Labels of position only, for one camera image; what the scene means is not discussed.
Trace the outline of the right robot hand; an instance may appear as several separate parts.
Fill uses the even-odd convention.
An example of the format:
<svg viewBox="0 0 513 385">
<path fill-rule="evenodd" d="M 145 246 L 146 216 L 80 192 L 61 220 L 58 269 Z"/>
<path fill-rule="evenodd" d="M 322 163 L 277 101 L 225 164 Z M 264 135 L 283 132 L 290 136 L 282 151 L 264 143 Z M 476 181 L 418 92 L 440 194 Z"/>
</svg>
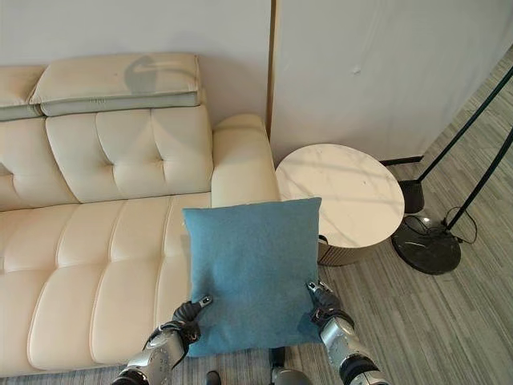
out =
<svg viewBox="0 0 513 385">
<path fill-rule="evenodd" d="M 338 296 L 323 282 L 308 282 L 306 284 L 313 300 L 311 321 L 321 327 L 331 318 L 343 318 L 344 311 Z"/>
</svg>

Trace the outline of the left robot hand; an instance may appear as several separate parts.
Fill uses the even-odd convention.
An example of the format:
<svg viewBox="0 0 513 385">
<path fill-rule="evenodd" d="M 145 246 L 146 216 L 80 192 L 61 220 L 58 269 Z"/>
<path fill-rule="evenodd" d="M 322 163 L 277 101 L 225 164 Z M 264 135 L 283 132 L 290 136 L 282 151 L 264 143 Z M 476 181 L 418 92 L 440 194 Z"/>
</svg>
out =
<svg viewBox="0 0 513 385">
<path fill-rule="evenodd" d="M 184 302 L 174 311 L 172 321 L 180 324 L 189 324 L 190 322 L 194 322 L 202 309 L 210 306 L 212 302 L 213 297 L 210 295 L 204 296 L 198 302 Z"/>
</svg>

